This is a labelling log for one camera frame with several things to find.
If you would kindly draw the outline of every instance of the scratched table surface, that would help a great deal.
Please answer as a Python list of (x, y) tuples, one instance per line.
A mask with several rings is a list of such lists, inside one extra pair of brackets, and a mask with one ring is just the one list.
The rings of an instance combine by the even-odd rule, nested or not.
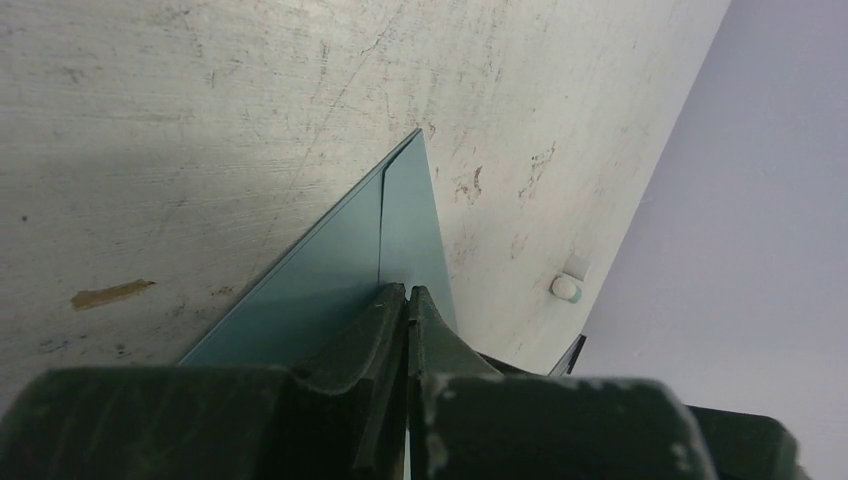
[(48, 367), (179, 358), (417, 126), (460, 335), (546, 372), (728, 2), (4, 2), (0, 410)]

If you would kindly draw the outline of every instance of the white table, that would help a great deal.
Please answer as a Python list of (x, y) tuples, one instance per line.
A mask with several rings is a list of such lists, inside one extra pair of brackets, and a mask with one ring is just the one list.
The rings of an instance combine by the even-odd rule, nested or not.
[[(414, 127), (459, 333), (580, 332), (728, 0), (11, 0), (0, 410), (52, 366), (171, 362)], [(548, 293), (571, 252), (576, 305)], [(156, 282), (76, 311), (77, 292)]]

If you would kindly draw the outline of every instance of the black object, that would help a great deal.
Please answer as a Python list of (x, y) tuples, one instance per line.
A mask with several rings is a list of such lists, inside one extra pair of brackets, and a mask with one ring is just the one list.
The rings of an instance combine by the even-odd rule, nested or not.
[(414, 479), (796, 478), (770, 418), (490, 362), (389, 285), (291, 369), (48, 372), (0, 423), (0, 478), (401, 478), (407, 419)]

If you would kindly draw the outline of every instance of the white round knob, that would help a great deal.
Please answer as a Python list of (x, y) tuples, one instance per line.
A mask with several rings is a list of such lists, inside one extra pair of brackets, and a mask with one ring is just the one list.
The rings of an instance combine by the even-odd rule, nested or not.
[(574, 280), (566, 276), (557, 277), (551, 285), (551, 292), (563, 300), (577, 303), (583, 296), (583, 290), (574, 283)]

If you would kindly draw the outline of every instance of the gray wall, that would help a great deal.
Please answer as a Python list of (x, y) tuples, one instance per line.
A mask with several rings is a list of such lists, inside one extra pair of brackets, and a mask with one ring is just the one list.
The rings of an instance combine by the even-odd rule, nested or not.
[(728, 11), (575, 373), (774, 416), (848, 478), (848, 2)]

